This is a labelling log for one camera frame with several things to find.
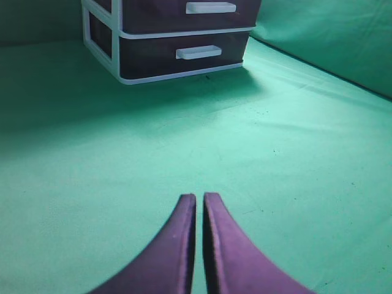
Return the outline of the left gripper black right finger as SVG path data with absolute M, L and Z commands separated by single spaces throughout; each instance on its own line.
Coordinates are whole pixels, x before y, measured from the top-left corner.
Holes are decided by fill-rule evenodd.
M 203 262 L 208 293 L 312 293 L 247 237 L 221 196 L 203 196 Z

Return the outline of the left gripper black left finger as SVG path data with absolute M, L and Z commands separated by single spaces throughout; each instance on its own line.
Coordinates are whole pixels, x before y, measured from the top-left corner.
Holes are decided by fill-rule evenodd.
M 194 274 L 196 196 L 182 194 L 153 240 L 92 293 L 190 293 Z

